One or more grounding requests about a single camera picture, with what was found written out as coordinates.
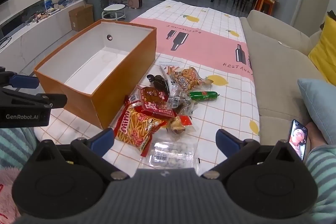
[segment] striped clothing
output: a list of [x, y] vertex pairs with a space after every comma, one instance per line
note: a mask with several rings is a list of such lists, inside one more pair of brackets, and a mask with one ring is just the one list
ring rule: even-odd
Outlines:
[[32, 128], [0, 128], [0, 169], [21, 169], [35, 150], [37, 141]]
[[318, 224], [335, 224], [336, 145], [314, 148], [308, 155], [306, 166], [318, 186], [318, 198], [311, 215]]

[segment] orange box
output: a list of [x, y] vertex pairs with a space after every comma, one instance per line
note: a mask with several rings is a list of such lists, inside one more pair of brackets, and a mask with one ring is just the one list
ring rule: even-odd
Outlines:
[[34, 72], [46, 93], [68, 97], [66, 110], [105, 129], [155, 52], [155, 27], [99, 20], [55, 49]]

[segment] snack package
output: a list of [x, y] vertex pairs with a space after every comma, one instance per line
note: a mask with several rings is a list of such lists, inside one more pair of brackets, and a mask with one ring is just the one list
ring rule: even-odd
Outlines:
[[195, 168], [198, 173], [196, 144], [156, 140], [150, 146], [147, 157], [142, 159], [142, 166], [148, 165], [158, 169]]
[[137, 112], [160, 119], [175, 117], [173, 110], [166, 103], [168, 98], [165, 92], [150, 86], [138, 88], [138, 92], [130, 97], [132, 103], [140, 102], [134, 107]]
[[192, 91], [188, 92], [188, 96], [194, 101], [213, 101], [219, 94], [215, 91]]
[[167, 100], [167, 105], [178, 115], [191, 115], [194, 110], [194, 101], [182, 90], [179, 84], [172, 87]]
[[189, 116], [177, 116], [168, 123], [168, 128], [177, 135], [185, 132], [186, 127], [192, 125]]
[[171, 71], [168, 70], [168, 73], [170, 73], [170, 77], [178, 83], [185, 92], [194, 89], [198, 85], [211, 85], [213, 83], [210, 79], [201, 78], [197, 70], [193, 67], [183, 69], [182, 71], [179, 71], [177, 68], [172, 68]]
[[141, 156], [146, 157], [153, 133], [167, 122], [137, 112], [134, 109], [136, 105], [137, 103], [127, 102], [118, 119], [114, 136], [117, 140], [135, 146], [140, 150]]
[[147, 79], [151, 82], [154, 87], [159, 91], [164, 91], [167, 95], [169, 95], [168, 82], [161, 75], [147, 75]]
[[171, 78], [170, 74], [172, 73], [172, 70], [179, 69], [179, 63], [176, 62], [159, 62], [160, 68], [163, 72], [163, 75], [165, 79], [167, 80], [167, 85], [169, 89], [169, 95], [171, 93], [171, 90], [175, 84], [174, 79]]

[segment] beige sofa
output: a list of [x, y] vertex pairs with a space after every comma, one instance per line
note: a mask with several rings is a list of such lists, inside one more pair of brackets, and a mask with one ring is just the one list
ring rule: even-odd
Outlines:
[[274, 145], [287, 139], [293, 119], [311, 121], [297, 84], [298, 78], [323, 80], [307, 55], [321, 31], [310, 38], [286, 23], [252, 10], [241, 18], [253, 69], [260, 115], [260, 142]]

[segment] yellow cushion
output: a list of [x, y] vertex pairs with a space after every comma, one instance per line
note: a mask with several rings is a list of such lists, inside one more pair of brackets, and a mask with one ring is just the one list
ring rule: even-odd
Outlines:
[[325, 80], [336, 85], [336, 21], [329, 16], [317, 45], [308, 55]]

